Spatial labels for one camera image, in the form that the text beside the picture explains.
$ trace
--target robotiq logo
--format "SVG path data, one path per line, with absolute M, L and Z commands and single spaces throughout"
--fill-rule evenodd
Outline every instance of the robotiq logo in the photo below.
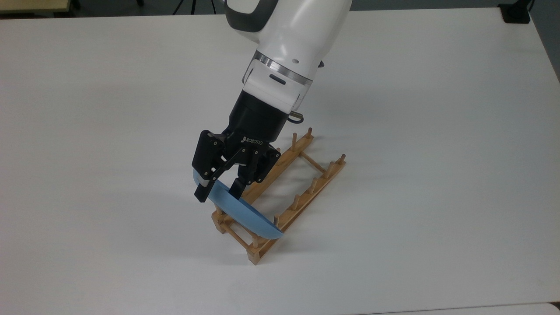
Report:
M 255 139 L 251 139 L 251 138 L 247 138 L 247 137 L 243 137 L 243 140 L 241 140 L 241 143 L 243 142 L 248 142 L 248 143 L 254 143 L 256 145 L 263 145 L 263 142 L 260 140 L 255 140 Z

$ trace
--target black object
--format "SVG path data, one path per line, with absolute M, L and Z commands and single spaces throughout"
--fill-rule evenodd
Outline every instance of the black object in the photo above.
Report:
M 224 3 L 227 23 L 231 28 L 244 32 L 258 32 L 267 24 L 278 0 L 260 0 L 252 13 L 239 13 Z
M 194 15 L 194 8 L 197 6 L 197 0 L 193 0 L 193 5 L 190 6 L 190 15 Z
M 79 0 L 71 0 L 70 2 L 72 4 L 72 7 L 74 7 L 74 9 L 79 10 L 82 8 L 82 4 L 79 2 Z
M 528 24 L 531 21 L 527 6 L 531 3 L 533 7 L 534 0 L 518 0 L 514 4 L 498 4 L 498 8 L 502 11 L 502 18 L 505 23 L 511 24 Z
M 214 182 L 239 164 L 230 194 L 239 199 L 247 185 L 262 182 L 280 153 L 270 145 L 288 119 L 288 114 L 242 91 L 221 134 L 204 130 L 198 139 L 193 168 L 202 180 L 194 195 L 204 202 Z
M 177 4 L 177 7 L 175 8 L 175 11 L 173 11 L 172 15 L 175 15 L 177 13 L 177 11 L 179 10 L 179 8 L 181 7 L 181 4 L 183 4 L 184 0 L 179 1 L 179 4 Z
M 276 82 L 278 82 L 282 85 L 286 85 L 286 82 L 284 80 L 282 80 L 281 78 L 279 78 L 279 77 L 277 77 L 273 74 L 270 74 L 268 77 L 271 78 L 272 80 L 275 80 Z

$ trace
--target wooden peg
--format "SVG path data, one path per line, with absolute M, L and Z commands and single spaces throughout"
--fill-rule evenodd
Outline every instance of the wooden peg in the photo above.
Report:
M 223 215 L 223 211 L 222 211 L 222 209 L 221 209 L 220 207 L 218 207 L 218 206 L 216 206 L 216 205 L 214 205 L 214 207 L 216 207 L 216 213 L 217 213 L 218 215 Z
M 313 194 L 315 192 L 315 186 L 317 186 L 317 177 L 313 178 L 313 181 L 311 182 L 311 186 L 309 186 L 309 188 L 305 191 L 308 194 Z
M 307 130 L 307 133 L 305 134 L 304 138 L 310 139 L 311 138 L 311 131 L 313 131 L 313 128 L 309 127 L 309 129 Z
M 259 248 L 259 237 L 253 237 L 253 248 Z
M 297 133 L 293 133 L 292 135 L 292 147 L 290 148 L 290 151 L 296 151 L 296 140 L 297 140 Z
M 298 203 L 299 201 L 300 201 L 300 195 L 297 194 L 297 195 L 293 198 L 293 203 L 292 203 L 292 206 L 290 207 L 290 210 L 294 210 L 294 211 L 295 211 L 295 210 L 297 209 L 297 203 Z
M 257 238 L 259 237 L 258 235 L 256 235 L 255 233 L 253 233 L 251 230 L 249 230 L 248 228 L 241 226 L 245 231 L 247 231 L 247 233 L 249 233 L 249 235 L 251 235 L 252 238 Z
M 324 177 L 325 179 L 329 179 L 329 178 L 330 178 L 330 175 L 333 173 L 334 164 L 335 164 L 334 162 L 331 162 L 331 163 L 329 164 L 329 167 L 326 169 L 326 172 L 323 174 L 323 177 Z
M 346 154 L 340 156 L 340 159 L 337 160 L 337 164 L 342 165 L 344 163 L 344 158 L 346 158 Z

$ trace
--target silver band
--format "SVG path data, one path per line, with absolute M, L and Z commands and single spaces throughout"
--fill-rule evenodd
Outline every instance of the silver band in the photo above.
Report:
M 308 78 L 298 75 L 294 71 L 284 67 L 283 65 L 279 64 L 278 62 L 268 58 L 267 56 L 261 54 L 258 50 L 255 52 L 253 59 L 257 59 L 258 61 L 262 62 L 265 66 L 269 67 L 270 69 L 280 73 L 283 76 L 286 76 L 299 84 L 302 85 L 311 85 L 313 80 L 309 80 Z

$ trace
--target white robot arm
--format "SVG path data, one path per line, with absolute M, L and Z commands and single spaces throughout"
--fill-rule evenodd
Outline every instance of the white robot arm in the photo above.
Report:
M 221 134 L 200 134 L 193 167 L 204 202 L 214 181 L 239 165 L 230 194 L 261 182 L 278 160 L 270 145 L 313 83 L 349 11 L 351 0 L 225 0 L 230 26 L 258 43 L 244 87 Z

